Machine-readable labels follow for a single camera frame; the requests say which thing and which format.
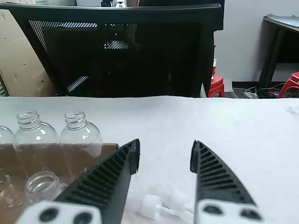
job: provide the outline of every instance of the desk leg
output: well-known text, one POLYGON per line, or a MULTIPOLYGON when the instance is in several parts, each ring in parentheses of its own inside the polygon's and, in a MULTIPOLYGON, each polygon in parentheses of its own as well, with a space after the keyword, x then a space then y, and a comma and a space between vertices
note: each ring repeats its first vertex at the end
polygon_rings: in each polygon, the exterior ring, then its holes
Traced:
POLYGON ((281 42, 285 35, 285 29, 281 29, 277 26, 274 26, 273 29, 274 30, 270 36, 267 56, 263 64, 263 69, 258 83, 259 88, 269 88, 271 84, 279 56, 281 42))

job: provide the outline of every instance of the black chair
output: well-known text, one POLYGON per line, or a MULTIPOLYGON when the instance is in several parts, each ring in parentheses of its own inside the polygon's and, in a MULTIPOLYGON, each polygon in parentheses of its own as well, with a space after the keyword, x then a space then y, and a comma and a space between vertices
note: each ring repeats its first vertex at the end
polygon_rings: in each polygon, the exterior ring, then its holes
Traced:
POLYGON ((10 10, 60 95, 199 97, 203 81, 208 92, 218 3, 0 8, 10 10))

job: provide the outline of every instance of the white wall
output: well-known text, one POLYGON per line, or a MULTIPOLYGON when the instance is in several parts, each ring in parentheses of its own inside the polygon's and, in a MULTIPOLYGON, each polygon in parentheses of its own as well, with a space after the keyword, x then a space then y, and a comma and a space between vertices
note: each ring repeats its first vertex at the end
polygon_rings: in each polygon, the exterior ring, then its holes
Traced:
MULTIPOLYGON (((232 81, 257 81, 266 43, 267 14, 299 16, 299 0, 226 0, 224 30, 215 32, 217 73, 232 81)), ((299 64, 278 64, 273 81, 285 81, 299 64)))

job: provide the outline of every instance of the white paper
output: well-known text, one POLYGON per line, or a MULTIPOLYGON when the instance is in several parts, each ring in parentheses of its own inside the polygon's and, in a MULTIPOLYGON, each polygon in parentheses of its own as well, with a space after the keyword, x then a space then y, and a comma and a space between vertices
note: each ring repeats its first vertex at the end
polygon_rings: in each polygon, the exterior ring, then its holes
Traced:
MULTIPOLYGON (((272 224, 297 224, 299 213, 299 99, 228 98, 0 98, 0 125, 17 130, 16 114, 35 109, 61 132, 64 113, 83 109, 102 132, 103 142, 120 145, 139 138, 139 172, 129 191, 147 192, 170 182, 194 202, 191 173, 194 140, 200 140, 232 169, 272 224)), ((125 213, 123 224, 183 223, 152 221, 125 213)))

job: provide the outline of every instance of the table surface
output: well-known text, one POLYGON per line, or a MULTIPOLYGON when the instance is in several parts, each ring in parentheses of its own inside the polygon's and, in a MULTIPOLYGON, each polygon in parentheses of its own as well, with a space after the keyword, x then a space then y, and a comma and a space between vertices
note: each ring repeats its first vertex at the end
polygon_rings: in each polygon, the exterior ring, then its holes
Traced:
POLYGON ((299 17, 292 16, 275 16, 275 15, 267 15, 263 18, 265 21, 272 22, 281 27, 288 28, 294 31, 299 32, 299 17))
MULTIPOLYGON (((13 131, 18 128, 16 114, 35 109, 58 133, 67 110, 84 110, 104 142, 122 145, 140 139, 140 167, 130 192, 146 193, 167 182, 185 192, 190 202, 196 182, 189 170, 191 148, 200 140, 238 176, 270 223, 298 223, 298 99, 0 98, 0 108, 0 125, 13 131)), ((125 213, 122 223, 182 222, 125 213)))

